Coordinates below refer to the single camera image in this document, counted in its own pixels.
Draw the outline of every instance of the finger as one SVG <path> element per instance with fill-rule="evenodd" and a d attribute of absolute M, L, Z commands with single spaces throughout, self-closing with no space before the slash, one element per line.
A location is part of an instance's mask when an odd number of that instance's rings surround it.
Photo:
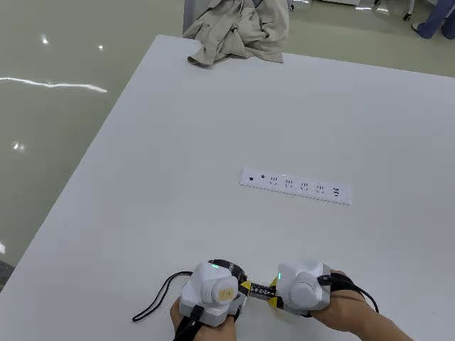
<path fill-rule="evenodd" d="M 178 304 L 180 303 L 180 297 L 177 298 L 177 300 L 173 303 L 170 314 L 171 314 L 171 320 L 173 323 L 173 327 L 175 330 L 177 330 L 178 325 L 180 325 L 180 322 L 183 319 L 183 316 L 180 314 L 180 310 L 178 309 Z"/>

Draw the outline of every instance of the yellow clip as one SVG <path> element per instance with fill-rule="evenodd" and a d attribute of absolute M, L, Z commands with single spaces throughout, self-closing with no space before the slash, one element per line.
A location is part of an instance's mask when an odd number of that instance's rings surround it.
<path fill-rule="evenodd" d="M 251 290 L 251 281 L 245 281 L 242 284 L 240 284 L 242 287 L 248 289 L 248 291 Z"/>
<path fill-rule="evenodd" d="M 277 281 L 278 277 L 275 277 L 275 279 L 270 283 L 270 286 L 277 286 Z"/>
<path fill-rule="evenodd" d="M 278 297 L 273 297 L 268 300 L 269 305 L 271 305 L 273 308 L 277 307 L 277 302 L 278 302 Z"/>

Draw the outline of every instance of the cable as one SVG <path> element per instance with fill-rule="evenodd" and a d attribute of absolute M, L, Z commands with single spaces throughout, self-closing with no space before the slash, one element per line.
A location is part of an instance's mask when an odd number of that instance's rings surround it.
<path fill-rule="evenodd" d="M 341 278 L 337 278 L 335 280 L 335 282 L 337 282 L 337 281 L 346 284 L 348 287 L 350 287 L 350 289 L 352 291 L 356 291 L 358 293 L 362 293 L 363 295 L 367 296 L 370 299 L 370 301 L 373 303 L 373 305 L 375 306 L 376 313 L 379 313 L 378 304 L 376 303 L 375 299 L 367 291 L 363 290 L 360 286 L 357 286 L 354 283 L 351 283 L 350 281 L 345 281 Z"/>
<path fill-rule="evenodd" d="M 161 289 L 159 289 L 158 293 L 156 294 L 156 297 L 154 299 L 154 301 L 151 303 L 151 305 L 149 305 L 147 308 L 145 308 L 142 312 L 140 312 L 139 314 L 135 315 L 133 318 L 132 318 L 132 321 L 134 323 L 137 323 L 141 320 L 143 320 L 144 318 L 146 318 L 147 316 L 149 316 L 150 314 L 152 314 L 156 309 L 159 308 L 159 306 L 163 303 L 163 300 L 164 298 L 166 297 L 166 294 L 168 293 L 168 290 L 169 290 L 169 286 L 171 285 L 171 282 L 172 280 L 175 279 L 175 277 L 179 277 L 179 276 L 191 276 L 193 274 L 192 271 L 180 271 L 180 272 L 177 272 L 176 274 L 172 275 L 172 276 L 169 276 L 163 283 L 163 286 L 161 287 Z M 161 292 L 163 291 L 164 287 L 166 287 L 166 290 L 164 291 L 162 297 L 161 297 L 161 300 L 159 301 L 159 303 L 152 309 L 152 307 L 154 306 L 155 302 L 157 302 L 158 300 L 158 297 L 160 296 Z"/>
<path fill-rule="evenodd" d="M 375 299 L 367 291 L 363 290 L 360 286 L 355 285 L 349 277 L 340 274 L 324 275 L 318 277 L 318 282 L 322 286 L 332 286 L 331 291 L 352 290 L 367 296 L 375 306 L 376 313 L 379 313 L 378 304 L 376 303 Z M 339 285 L 340 283 L 343 283 L 344 287 L 333 290 L 333 286 L 336 284 Z"/>

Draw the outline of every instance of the wrist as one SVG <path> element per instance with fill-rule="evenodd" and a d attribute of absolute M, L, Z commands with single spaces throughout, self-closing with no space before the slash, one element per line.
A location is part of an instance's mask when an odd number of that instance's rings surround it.
<path fill-rule="evenodd" d="M 361 340 L 365 340 L 375 329 L 375 326 L 380 323 L 382 318 L 384 317 L 376 313 L 374 310 L 367 310 L 361 314 L 358 322 L 353 326 L 350 332 Z"/>

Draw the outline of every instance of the hand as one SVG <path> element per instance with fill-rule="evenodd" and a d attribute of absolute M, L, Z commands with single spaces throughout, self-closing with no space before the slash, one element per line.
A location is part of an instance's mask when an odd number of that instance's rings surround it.
<path fill-rule="evenodd" d="M 177 330 L 178 325 L 183 319 L 183 316 L 180 314 L 178 310 L 178 302 L 180 298 L 177 298 L 177 301 L 174 302 L 171 308 L 171 319 L 173 323 L 174 330 Z M 194 338 L 195 341 L 235 341 L 235 324 L 234 318 L 232 316 L 228 316 L 226 321 L 214 328 L 208 327 L 207 325 L 203 325 L 202 328 L 196 334 Z"/>
<path fill-rule="evenodd" d="M 363 326 L 378 315 L 355 291 L 341 290 L 331 294 L 330 305 L 311 314 L 327 327 L 341 332 L 358 334 Z"/>

